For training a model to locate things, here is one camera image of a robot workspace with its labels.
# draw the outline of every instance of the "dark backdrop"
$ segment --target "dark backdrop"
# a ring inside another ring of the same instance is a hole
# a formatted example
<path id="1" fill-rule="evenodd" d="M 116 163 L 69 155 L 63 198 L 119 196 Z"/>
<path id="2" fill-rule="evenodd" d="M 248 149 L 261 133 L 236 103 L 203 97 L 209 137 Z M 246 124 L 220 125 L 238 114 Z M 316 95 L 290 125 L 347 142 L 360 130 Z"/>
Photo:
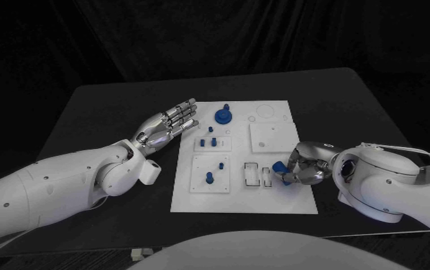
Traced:
<path id="1" fill-rule="evenodd" d="M 4 169 L 34 159 L 80 84 L 340 66 L 430 149 L 425 11 L 427 0 L 2 0 Z"/>

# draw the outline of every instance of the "black table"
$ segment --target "black table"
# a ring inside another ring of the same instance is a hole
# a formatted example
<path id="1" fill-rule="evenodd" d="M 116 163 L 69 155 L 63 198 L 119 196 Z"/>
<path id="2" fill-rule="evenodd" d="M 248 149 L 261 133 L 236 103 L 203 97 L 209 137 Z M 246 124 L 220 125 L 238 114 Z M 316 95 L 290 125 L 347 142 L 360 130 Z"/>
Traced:
<path id="1" fill-rule="evenodd" d="M 39 159 L 99 148 L 129 138 L 158 111 L 197 101 L 288 100 L 301 141 L 350 148 L 359 142 L 408 146 L 353 70 L 298 71 L 76 89 Z M 337 201 L 333 180 L 313 186 L 317 215 L 170 213 L 180 139 L 150 158 L 161 165 L 154 185 L 140 182 L 101 208 L 37 228 L 0 255 L 105 248 L 170 246 L 190 238 L 236 230 L 277 230 L 313 236 L 412 232 L 428 228 L 408 216 L 399 223 L 372 220 Z"/>

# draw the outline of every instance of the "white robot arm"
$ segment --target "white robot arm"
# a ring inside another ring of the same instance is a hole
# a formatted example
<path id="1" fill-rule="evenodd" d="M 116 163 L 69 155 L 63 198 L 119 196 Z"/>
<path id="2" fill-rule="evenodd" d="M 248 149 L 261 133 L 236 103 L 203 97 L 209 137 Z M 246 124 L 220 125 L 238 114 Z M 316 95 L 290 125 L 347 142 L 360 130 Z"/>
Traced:
<path id="1" fill-rule="evenodd" d="M 342 151 L 329 144 L 301 142 L 287 167 L 278 161 L 272 170 L 285 185 L 317 184 L 331 174 L 342 195 L 362 214 L 388 223 L 399 222 L 406 214 L 430 227 L 430 184 L 417 184 L 424 168 L 382 148 L 430 155 L 396 146 L 362 143 Z"/>
<path id="2" fill-rule="evenodd" d="M 154 183 L 161 171 L 145 156 L 197 125 L 194 99 L 158 113 L 132 138 L 93 150 L 37 161 L 0 179 L 0 237 L 59 222 L 125 193 L 137 180 Z"/>

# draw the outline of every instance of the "blue object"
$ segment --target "blue object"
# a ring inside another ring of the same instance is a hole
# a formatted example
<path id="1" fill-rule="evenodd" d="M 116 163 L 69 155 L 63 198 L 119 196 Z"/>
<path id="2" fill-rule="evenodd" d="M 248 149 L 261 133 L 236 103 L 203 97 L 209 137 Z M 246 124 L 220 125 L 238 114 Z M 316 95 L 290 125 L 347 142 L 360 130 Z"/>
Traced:
<path id="1" fill-rule="evenodd" d="M 232 114 L 230 114 L 230 107 L 228 104 L 223 105 L 223 109 L 217 110 L 215 113 L 215 121 L 219 124 L 226 124 L 232 119 Z"/>
<path id="2" fill-rule="evenodd" d="M 277 161 L 277 162 L 274 163 L 274 165 L 271 166 L 271 168 L 272 168 L 272 171 L 274 171 L 278 175 L 282 175 L 282 174 L 290 173 L 290 170 L 288 170 L 288 168 L 284 166 L 284 163 L 282 163 L 281 161 Z M 288 185 L 291 184 L 290 182 L 284 182 L 284 181 L 282 181 L 282 183 L 284 183 L 285 186 L 288 186 Z"/>
<path id="3" fill-rule="evenodd" d="M 212 184 L 213 183 L 213 176 L 212 176 L 212 173 L 210 172 L 206 173 L 206 183 L 207 184 Z"/>

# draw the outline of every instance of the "blue knob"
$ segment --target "blue knob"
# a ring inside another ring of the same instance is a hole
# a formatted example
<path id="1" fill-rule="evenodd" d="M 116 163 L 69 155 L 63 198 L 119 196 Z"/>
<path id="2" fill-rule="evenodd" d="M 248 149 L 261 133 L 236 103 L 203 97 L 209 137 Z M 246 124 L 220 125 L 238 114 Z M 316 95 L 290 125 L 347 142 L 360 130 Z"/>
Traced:
<path id="1" fill-rule="evenodd" d="M 271 168 L 272 168 L 272 171 L 274 171 L 278 175 L 282 175 L 282 174 L 290 173 L 290 170 L 288 170 L 288 168 L 284 166 L 284 163 L 282 163 L 281 161 L 277 161 L 277 162 L 274 163 L 274 165 L 271 166 Z M 282 183 L 284 183 L 285 186 L 288 186 L 288 185 L 291 184 L 290 182 L 284 182 L 284 181 L 282 181 Z"/>
<path id="2" fill-rule="evenodd" d="M 230 114 L 230 107 L 228 104 L 223 105 L 223 108 L 216 111 L 215 113 L 215 121 L 219 124 L 226 124 L 232 119 L 232 114 Z"/>
<path id="3" fill-rule="evenodd" d="M 213 183 L 213 176 L 212 176 L 212 173 L 210 172 L 206 173 L 206 183 L 207 184 L 212 184 Z"/>

